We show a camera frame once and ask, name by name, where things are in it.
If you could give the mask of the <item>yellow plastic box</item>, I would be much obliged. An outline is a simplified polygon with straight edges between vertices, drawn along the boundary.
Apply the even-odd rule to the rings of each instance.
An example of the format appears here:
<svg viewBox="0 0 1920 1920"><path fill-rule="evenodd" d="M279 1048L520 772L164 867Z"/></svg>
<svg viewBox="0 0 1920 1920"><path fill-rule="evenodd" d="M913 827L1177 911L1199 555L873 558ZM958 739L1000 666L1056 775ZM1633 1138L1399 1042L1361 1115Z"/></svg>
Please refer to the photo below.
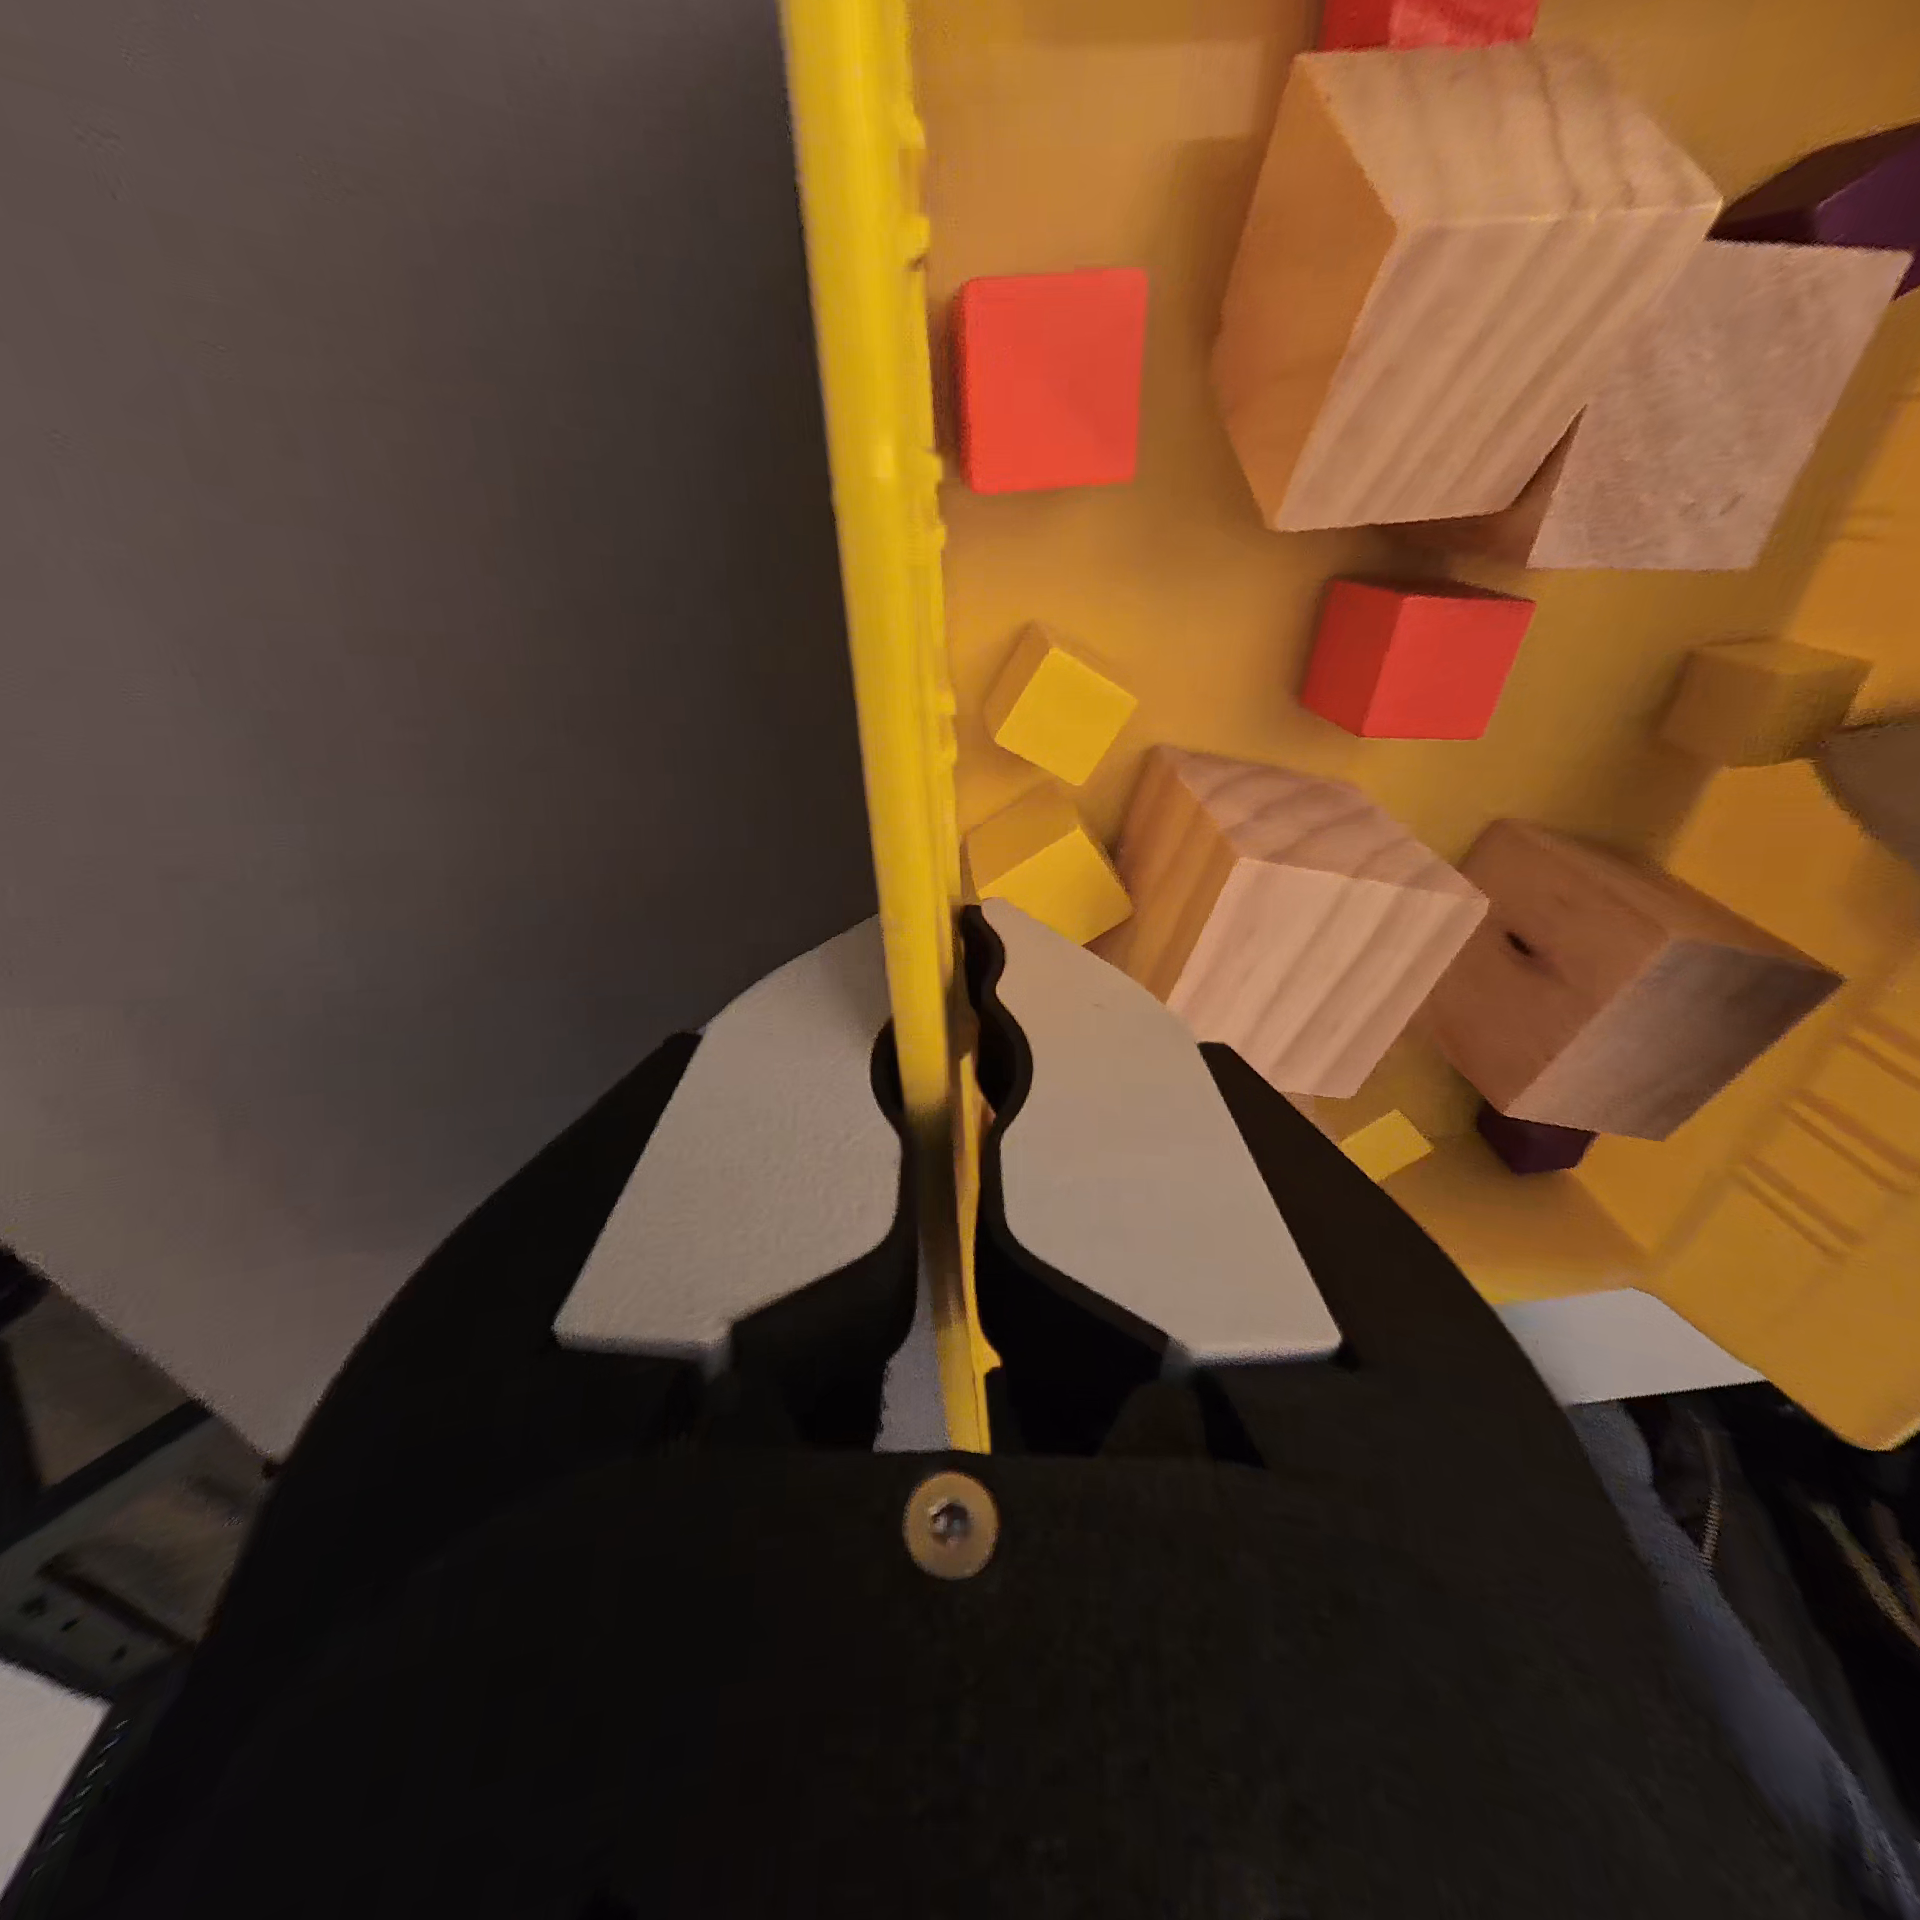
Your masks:
<svg viewBox="0 0 1920 1920"><path fill-rule="evenodd" d="M958 911L1596 1398L1916 1435L1916 4L781 4L912 1113Z"/></svg>

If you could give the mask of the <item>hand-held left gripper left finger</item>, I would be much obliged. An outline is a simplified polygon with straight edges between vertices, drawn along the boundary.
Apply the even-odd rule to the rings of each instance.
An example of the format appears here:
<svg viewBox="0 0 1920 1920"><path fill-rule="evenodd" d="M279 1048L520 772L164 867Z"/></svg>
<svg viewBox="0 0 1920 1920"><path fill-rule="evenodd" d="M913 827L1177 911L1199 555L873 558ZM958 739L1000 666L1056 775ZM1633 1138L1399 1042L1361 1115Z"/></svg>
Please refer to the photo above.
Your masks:
<svg viewBox="0 0 1920 1920"><path fill-rule="evenodd" d="M876 1091L889 1015L877 920L734 998L697 1036L555 1339L731 1360L753 1318L876 1281L889 1358L917 1313L913 1172Z"/></svg>

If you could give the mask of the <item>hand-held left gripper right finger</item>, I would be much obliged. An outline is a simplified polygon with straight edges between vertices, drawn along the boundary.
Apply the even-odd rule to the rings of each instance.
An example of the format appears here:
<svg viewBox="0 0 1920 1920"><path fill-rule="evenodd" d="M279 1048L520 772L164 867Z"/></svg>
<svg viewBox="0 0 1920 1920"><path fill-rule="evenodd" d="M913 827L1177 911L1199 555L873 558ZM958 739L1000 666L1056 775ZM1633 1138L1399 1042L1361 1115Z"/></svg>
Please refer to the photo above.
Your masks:
<svg viewBox="0 0 1920 1920"><path fill-rule="evenodd" d="M1191 1028L1091 948L968 911L989 1224L1147 1350L1320 1360L1336 1322Z"/></svg>

